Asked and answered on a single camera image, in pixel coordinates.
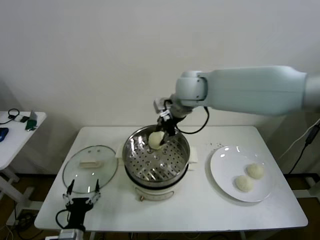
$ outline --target floor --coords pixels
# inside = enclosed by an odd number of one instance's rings
[[[36,191],[32,194],[31,200],[43,201],[54,181],[54,177],[35,177],[35,176],[22,176],[18,183],[13,185],[21,192],[24,192],[26,187],[34,186]],[[288,182],[293,190],[306,189],[307,183],[303,178],[289,178]],[[283,239],[294,239],[294,240],[318,240],[320,236],[320,203],[315,198],[304,198],[298,200],[304,213],[306,214],[309,224],[307,227],[298,229],[285,229],[279,231],[269,240],[283,240]],[[8,235],[8,229],[2,226],[6,223],[7,218],[14,209],[13,201],[4,196],[0,201],[0,240],[6,238],[11,240],[11,235]],[[31,226],[26,231],[20,233],[20,236],[24,239],[29,239],[40,232],[39,229]],[[255,232],[247,232],[246,236],[249,238]],[[20,240],[21,238],[17,235],[17,231],[12,229],[13,239]],[[57,235],[56,231],[45,230],[41,232],[34,240],[42,240],[46,236]],[[89,239],[89,233],[86,233],[84,239]],[[95,240],[240,240],[240,234],[238,232],[220,232],[220,233],[118,233],[118,232],[107,232],[97,233]]]

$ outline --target blue device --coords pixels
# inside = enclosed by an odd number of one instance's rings
[[[9,132],[9,128],[7,127],[0,127],[0,142],[2,142]]]

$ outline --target power cord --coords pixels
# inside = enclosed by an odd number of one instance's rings
[[[296,139],[290,146],[289,148],[278,158],[278,160],[280,160],[284,155],[286,155],[286,153],[293,147],[293,145],[296,144],[296,142],[298,142],[300,139],[302,139],[308,132],[310,129],[312,129],[314,126],[318,125],[319,126],[320,124],[320,118],[314,123],[312,124],[305,132],[304,134],[302,134],[298,139]]]
[[[300,156],[298,157],[297,161],[295,162],[295,164],[293,165],[293,167],[291,168],[291,170],[289,171],[288,174],[291,174],[292,171],[295,169],[295,167],[297,166],[297,164],[299,163],[302,155],[304,154],[304,151],[306,150],[306,148],[313,142],[313,140],[315,139],[315,137],[317,136],[318,132],[320,130],[320,123],[318,123],[317,125],[312,126],[311,131],[308,134],[308,137],[305,139],[305,144],[304,147],[300,153]]]
[[[27,229],[29,229],[35,222],[36,216],[34,216],[32,213],[27,212],[24,214],[21,214],[18,218],[17,218],[17,212],[16,212],[16,202],[13,201],[14,204],[14,226],[16,229],[16,233],[19,236],[19,238],[21,238],[22,240],[33,240],[34,238],[36,238],[37,236],[39,236],[40,234],[43,233],[43,230],[41,230],[40,232],[38,232],[36,235],[32,236],[32,237],[22,237],[21,236],[21,232],[26,231]]]
[[[197,131],[193,131],[193,132],[182,131],[182,130],[180,130],[180,129],[178,128],[177,125],[175,125],[175,128],[176,128],[179,132],[181,132],[181,133],[183,133],[183,134],[197,134],[198,132],[200,132],[200,131],[201,131],[202,129],[204,129],[204,127],[207,125],[207,123],[208,123],[208,121],[209,121],[209,118],[210,118],[210,113],[209,113],[208,108],[207,108],[206,106],[204,106],[203,108],[204,108],[204,110],[205,110],[205,112],[206,112],[206,114],[207,114],[207,117],[206,117],[206,120],[205,120],[204,124],[202,125],[202,127],[200,127]]]
[[[60,223],[59,220],[58,220],[58,216],[59,216],[59,214],[64,213],[64,212],[68,212],[68,209],[62,209],[62,210],[58,211],[58,212],[56,213],[56,215],[55,215],[55,222],[56,222],[56,224],[58,224],[58,226],[59,226],[61,229],[65,229],[66,227],[61,225],[61,223]]]
[[[20,114],[20,111],[16,108],[11,108],[9,111],[8,111],[8,118],[10,120],[6,121],[6,122],[0,122],[0,125],[4,125],[4,124],[7,124],[7,123],[10,123],[11,121],[13,121],[17,116],[19,116]]]
[[[12,233],[11,229],[7,226],[7,225],[3,225],[2,227],[0,227],[0,231],[2,231],[2,229],[7,228],[8,230],[8,234],[6,235],[6,237],[3,240],[8,240],[9,235],[11,235],[11,240],[14,240],[14,234]]]

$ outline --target cable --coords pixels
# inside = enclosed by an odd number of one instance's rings
[[[204,124],[202,125],[202,127],[200,127],[200,129],[198,129],[197,131],[193,131],[193,132],[185,132],[185,131],[180,130],[177,125],[175,125],[175,128],[176,128],[179,132],[181,132],[181,133],[183,133],[183,134],[196,134],[196,133],[200,132],[200,131],[201,131],[202,129],[204,129],[204,127],[207,125],[207,123],[208,123],[208,121],[209,121],[209,117],[210,117],[210,113],[209,113],[208,108],[207,108],[206,106],[204,106],[203,108],[204,108],[204,110],[205,110],[205,112],[206,112],[206,114],[207,114],[207,117],[206,117],[206,120],[205,120]]]
[[[198,237],[200,237],[200,235],[201,235],[201,232],[199,232],[196,236],[194,236],[194,237],[188,237],[185,233],[183,234],[187,239],[189,239],[189,240],[194,240],[194,239],[197,239]]]
[[[1,228],[0,228],[0,231],[4,228],[7,228],[8,229],[8,234],[6,235],[6,238],[4,238],[5,240],[8,240],[8,237],[9,235],[11,235],[11,240],[14,240],[14,234],[12,233],[12,231],[10,230],[10,228],[7,226],[7,225],[3,225]]]
[[[303,147],[303,149],[302,149],[302,151],[301,151],[301,153],[300,153],[300,156],[299,156],[298,160],[295,162],[295,164],[293,165],[293,167],[291,168],[291,170],[290,170],[290,172],[289,172],[288,174],[291,174],[292,171],[295,169],[295,167],[297,166],[298,162],[300,161],[302,155],[304,154],[304,151],[305,151],[305,149],[307,148],[307,146],[308,146],[308,144],[305,144],[305,145],[304,145],[304,147]]]
[[[40,232],[38,232],[36,235],[32,236],[32,237],[22,237],[20,235],[20,232],[23,232],[25,230],[27,230],[29,227],[31,227],[33,225],[33,223],[35,222],[35,216],[28,212],[25,214],[21,214],[18,218],[17,218],[17,210],[16,210],[16,202],[13,201],[14,204],[14,226],[16,228],[16,233],[19,236],[19,238],[21,238],[22,240],[33,240],[34,238],[36,238],[37,236],[39,236],[40,234],[42,234],[44,231],[41,230]]]
[[[62,210],[58,211],[58,212],[56,213],[56,215],[55,215],[55,222],[56,222],[56,224],[58,224],[58,226],[59,226],[61,229],[65,229],[66,227],[65,227],[65,226],[62,226],[62,225],[60,224],[60,222],[58,221],[58,216],[59,216],[59,214],[61,214],[61,213],[63,213],[63,212],[66,212],[66,211],[68,211],[68,209],[62,209]]]
[[[13,115],[11,114],[12,111],[17,111],[18,113],[16,115]],[[16,108],[11,108],[9,111],[8,111],[8,118],[10,120],[6,121],[6,122],[0,122],[0,125],[4,125],[4,124],[7,124],[7,123],[10,123],[11,121],[13,121],[17,116],[19,116],[20,114],[20,111]]]
[[[313,124],[313,125],[311,125],[305,132],[304,132],[304,134],[302,134],[297,140],[295,140],[291,145],[290,145],[290,147],[278,158],[278,160],[280,160],[292,147],[293,147],[293,145],[296,143],[296,142],[298,142],[300,139],[302,139],[308,132],[309,132],[309,130],[311,129],[311,128],[313,128],[314,126],[319,126],[319,124],[320,124],[320,118]]]

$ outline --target table leg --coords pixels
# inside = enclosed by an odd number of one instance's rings
[[[42,201],[30,201],[29,197],[34,191],[34,187],[27,187],[25,192],[22,194],[17,189],[15,189],[10,182],[4,180],[0,176],[0,189],[6,195],[8,195],[11,199],[13,199],[17,205],[15,206],[15,211],[13,211],[6,221],[6,224],[9,226],[13,226],[15,224],[16,217],[20,215],[22,210],[40,210],[42,206]]]
[[[247,237],[244,231],[240,231],[240,238],[241,240],[247,240]]]
[[[24,203],[24,205],[28,205],[28,198],[26,198],[21,192],[15,189],[9,182],[4,180],[0,176],[0,189],[1,191],[12,198],[16,203]]]
[[[94,240],[94,239],[95,239],[95,236],[96,236],[96,232],[95,232],[95,231],[92,231],[92,232],[90,233],[89,240]]]
[[[280,231],[281,230],[258,231],[257,233],[254,233],[249,238],[246,238],[245,232],[241,231],[240,236],[241,236],[241,240],[266,240]]]
[[[320,181],[315,183],[312,177],[307,177],[305,179],[309,184],[309,189],[293,190],[293,193],[297,199],[304,198],[317,198],[320,202]]]
[[[3,169],[1,172],[4,173],[9,179],[13,179],[15,183],[19,182],[19,177],[11,170],[11,168],[8,166],[7,168]]]

